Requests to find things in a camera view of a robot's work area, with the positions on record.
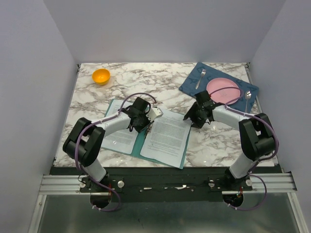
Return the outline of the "silver folder clip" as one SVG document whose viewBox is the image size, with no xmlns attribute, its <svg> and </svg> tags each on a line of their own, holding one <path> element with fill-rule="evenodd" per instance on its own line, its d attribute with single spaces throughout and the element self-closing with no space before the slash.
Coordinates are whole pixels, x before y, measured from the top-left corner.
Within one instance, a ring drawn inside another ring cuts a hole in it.
<svg viewBox="0 0 311 233">
<path fill-rule="evenodd" d="M 146 138 L 146 136 L 148 135 L 148 133 L 150 133 L 151 132 L 151 129 L 152 129 L 152 124 L 151 125 L 149 125 L 148 127 L 147 127 L 147 129 L 146 129 L 146 131 L 145 131 L 145 133 L 144 133 L 144 137 Z"/>
</svg>

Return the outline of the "teal plastic folder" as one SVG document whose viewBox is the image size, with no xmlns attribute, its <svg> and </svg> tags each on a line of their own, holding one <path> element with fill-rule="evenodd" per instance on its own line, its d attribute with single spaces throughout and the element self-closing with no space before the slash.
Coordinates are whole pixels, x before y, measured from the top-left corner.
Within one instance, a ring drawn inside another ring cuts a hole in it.
<svg viewBox="0 0 311 233">
<path fill-rule="evenodd" d="M 134 144 L 133 151 L 129 155 L 132 156 L 132 157 L 136 157 L 136 158 L 139 158 L 139 159 L 147 160 L 147 161 L 150 161 L 150 162 L 155 162 L 155 163 L 158 163 L 158 164 L 166 165 L 166 164 L 160 163 L 160 162 L 155 161 L 155 160 L 144 158 L 143 156 L 140 155 L 141 148 L 142 148 L 142 146 L 144 144 L 144 141 L 145 141 L 145 137 L 144 137 L 145 131 L 146 130 L 143 130 L 143 132 L 138 133 L 136 141 L 135 141 L 135 144 Z"/>
</svg>

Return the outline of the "single printed paper sheet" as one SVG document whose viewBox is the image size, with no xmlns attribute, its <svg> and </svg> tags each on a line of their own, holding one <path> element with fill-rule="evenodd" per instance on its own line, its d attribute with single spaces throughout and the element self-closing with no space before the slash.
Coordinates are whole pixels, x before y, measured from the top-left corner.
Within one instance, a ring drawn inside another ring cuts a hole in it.
<svg viewBox="0 0 311 233">
<path fill-rule="evenodd" d="M 122 100 L 113 99 L 105 113 L 105 116 L 110 116 L 118 111 Z M 131 154 L 134 148 L 138 133 L 129 129 L 120 130 L 106 136 L 102 142 L 102 147 L 107 150 L 116 151 L 123 154 Z"/>
</svg>

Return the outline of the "printed white paper sheets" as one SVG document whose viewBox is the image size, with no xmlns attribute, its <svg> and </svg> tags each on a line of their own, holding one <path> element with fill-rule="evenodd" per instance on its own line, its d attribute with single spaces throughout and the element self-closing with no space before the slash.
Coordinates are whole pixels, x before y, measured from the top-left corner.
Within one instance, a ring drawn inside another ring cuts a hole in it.
<svg viewBox="0 0 311 233">
<path fill-rule="evenodd" d="M 182 169 L 186 155 L 191 121 L 169 110 L 163 110 L 147 133 L 140 155 L 171 167 Z"/>
</svg>

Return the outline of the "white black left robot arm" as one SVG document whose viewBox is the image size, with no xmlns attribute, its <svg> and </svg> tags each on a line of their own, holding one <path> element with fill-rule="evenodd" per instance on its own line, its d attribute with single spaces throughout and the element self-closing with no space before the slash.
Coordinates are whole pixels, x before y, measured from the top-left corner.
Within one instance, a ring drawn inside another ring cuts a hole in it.
<svg viewBox="0 0 311 233">
<path fill-rule="evenodd" d="M 148 117 L 151 104 L 137 97 L 127 107 L 119 107 L 117 112 L 92 122 L 84 117 L 77 120 L 63 144 L 63 152 L 76 163 L 77 169 L 91 178 L 91 186 L 98 192 L 107 188 L 107 172 L 98 160 L 105 137 L 121 130 L 135 130 L 140 133 L 154 120 Z"/>
</svg>

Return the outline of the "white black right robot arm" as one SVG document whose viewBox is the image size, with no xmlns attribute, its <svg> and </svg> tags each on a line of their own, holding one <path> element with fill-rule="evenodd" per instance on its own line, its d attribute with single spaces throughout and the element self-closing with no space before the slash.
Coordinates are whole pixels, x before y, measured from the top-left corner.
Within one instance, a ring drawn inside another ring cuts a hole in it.
<svg viewBox="0 0 311 233">
<path fill-rule="evenodd" d="M 248 114 L 214 102 L 207 91 L 195 95 L 195 103 L 184 116 L 190 119 L 191 126 L 200 129 L 205 123 L 217 121 L 226 124 L 240 133 L 242 153 L 220 178 L 224 188 L 235 190 L 249 175 L 263 156 L 275 156 L 279 142 L 266 114 Z"/>
</svg>

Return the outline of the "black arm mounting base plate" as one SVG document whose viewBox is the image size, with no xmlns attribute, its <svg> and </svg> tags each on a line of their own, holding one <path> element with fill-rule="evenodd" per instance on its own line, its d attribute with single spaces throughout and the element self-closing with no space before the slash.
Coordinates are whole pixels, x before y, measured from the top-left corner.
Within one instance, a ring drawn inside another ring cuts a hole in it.
<svg viewBox="0 0 311 233">
<path fill-rule="evenodd" d="M 226 167 L 108 167 L 106 170 L 109 176 L 102 183 L 116 194 L 89 178 L 82 179 L 84 187 L 79 190 L 89 194 L 93 203 L 221 202 L 225 199 L 224 191 L 232 195 L 252 190 L 248 176 L 235 180 Z"/>
</svg>

